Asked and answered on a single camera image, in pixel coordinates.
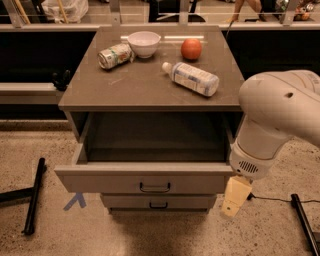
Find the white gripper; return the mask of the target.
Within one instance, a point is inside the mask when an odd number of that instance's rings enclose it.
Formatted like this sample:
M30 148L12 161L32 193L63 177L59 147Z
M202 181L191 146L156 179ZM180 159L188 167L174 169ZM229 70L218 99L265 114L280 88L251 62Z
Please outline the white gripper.
M232 169L241 176L230 177L227 182L221 206L224 217L236 216L252 191L250 179L265 177L290 139L290 135L262 127L244 116L229 157Z

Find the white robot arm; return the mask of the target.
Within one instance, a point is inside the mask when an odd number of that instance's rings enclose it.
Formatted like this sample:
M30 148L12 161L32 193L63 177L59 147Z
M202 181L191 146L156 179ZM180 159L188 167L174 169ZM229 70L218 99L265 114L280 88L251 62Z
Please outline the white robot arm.
M298 137L320 147L319 76L308 70L263 72L248 78L239 90L244 118L231 147L231 177L221 211L235 216L273 166L281 148Z

